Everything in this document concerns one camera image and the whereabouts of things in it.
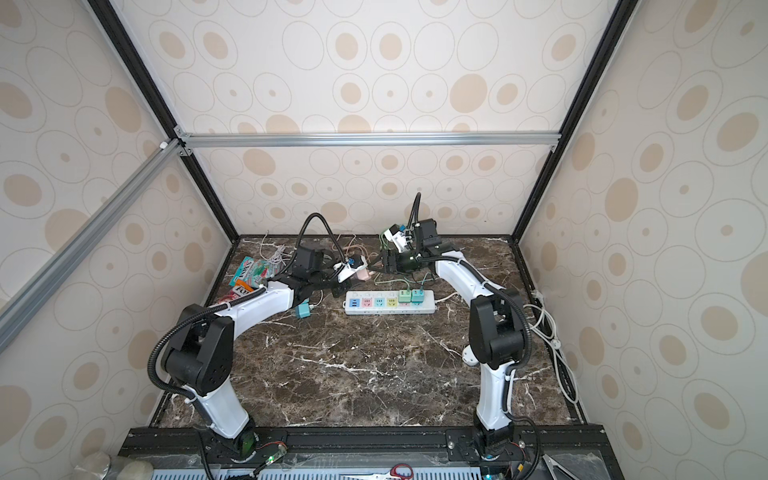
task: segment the scissors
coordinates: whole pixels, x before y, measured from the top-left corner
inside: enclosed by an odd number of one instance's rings
[[[400,471],[403,469],[408,470],[408,475],[403,475],[401,473],[397,472],[397,469],[400,468]],[[407,463],[399,463],[392,467],[389,470],[389,473],[371,473],[368,475],[340,475],[342,477],[347,478],[356,478],[357,480],[412,480],[413,479],[413,468],[411,468],[411,465],[408,465]]]

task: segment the patterned wallpaper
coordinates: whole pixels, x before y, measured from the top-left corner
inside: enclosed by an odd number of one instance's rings
[[[645,2],[522,242],[629,479],[768,472],[767,46],[763,0]]]
[[[2,480],[68,479],[147,424],[149,352],[230,245],[183,172],[171,161],[0,355]]]
[[[615,0],[113,0],[185,131],[557,130]]]
[[[164,137],[74,0],[0,2],[0,308]]]
[[[509,234],[549,147],[197,149],[237,231],[299,233],[319,211],[335,233],[380,233],[420,218],[440,233]],[[310,233],[324,233],[320,222]]]

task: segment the red scissor handle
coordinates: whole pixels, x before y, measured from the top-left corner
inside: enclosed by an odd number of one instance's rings
[[[408,469],[408,475],[403,475],[402,473],[398,473],[397,469],[400,468],[401,470],[404,468]],[[389,471],[389,476],[400,478],[400,480],[411,480],[413,478],[413,468],[411,468],[411,465],[408,465],[407,463],[399,463],[392,467],[392,470]]]

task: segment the aluminum extrusion bar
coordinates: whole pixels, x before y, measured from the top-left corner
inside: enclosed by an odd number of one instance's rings
[[[370,134],[182,134],[192,148],[201,147],[366,147],[432,145],[557,145],[557,131],[473,131]]]
[[[104,235],[122,218],[163,170],[180,152],[179,140],[167,141],[89,218],[83,227],[59,250],[0,313],[0,352],[22,331],[47,301],[56,293],[81,261],[88,256]]]

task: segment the power strip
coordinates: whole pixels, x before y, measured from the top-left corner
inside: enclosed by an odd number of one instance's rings
[[[344,311],[347,315],[399,315],[404,313],[434,313],[435,292],[432,290],[414,290],[424,292],[424,301],[420,303],[400,302],[401,292],[408,290],[358,290],[346,293]]]

